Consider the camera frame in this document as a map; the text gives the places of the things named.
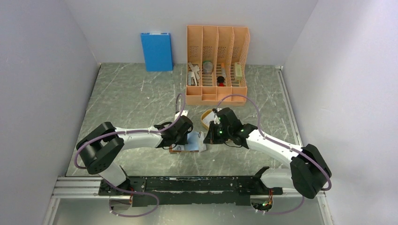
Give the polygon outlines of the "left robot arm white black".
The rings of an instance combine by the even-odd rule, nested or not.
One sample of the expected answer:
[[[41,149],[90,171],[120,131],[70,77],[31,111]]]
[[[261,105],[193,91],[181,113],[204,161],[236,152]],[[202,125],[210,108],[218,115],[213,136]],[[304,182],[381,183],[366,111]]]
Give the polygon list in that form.
[[[77,156],[89,174],[100,175],[111,183],[113,191],[123,195],[129,191],[130,182],[122,167],[114,162],[121,151],[184,145],[188,143],[187,136],[192,130],[193,123],[185,115],[175,122],[164,122],[146,129],[126,130],[104,122],[78,142]]]

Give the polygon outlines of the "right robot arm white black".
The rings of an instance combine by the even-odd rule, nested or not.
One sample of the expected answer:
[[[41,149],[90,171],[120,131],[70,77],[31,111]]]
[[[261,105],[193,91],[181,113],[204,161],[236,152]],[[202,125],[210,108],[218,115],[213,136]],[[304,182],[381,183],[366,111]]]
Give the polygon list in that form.
[[[257,174],[253,188],[258,194],[271,188],[293,188],[313,199],[320,191],[331,188],[331,171],[314,145],[287,143],[266,134],[259,126],[243,124],[229,107],[211,110],[202,121],[208,126],[205,144],[232,141],[237,147],[265,153],[285,166]]]

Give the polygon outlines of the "brown leather card holder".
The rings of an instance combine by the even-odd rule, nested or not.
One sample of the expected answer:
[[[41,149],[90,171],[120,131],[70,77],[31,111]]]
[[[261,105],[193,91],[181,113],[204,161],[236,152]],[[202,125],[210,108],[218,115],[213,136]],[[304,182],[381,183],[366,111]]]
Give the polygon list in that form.
[[[187,135],[187,144],[185,145],[176,145],[175,147],[171,146],[169,148],[169,153],[182,153],[182,152],[199,152],[198,150],[198,133],[196,131],[192,131]]]

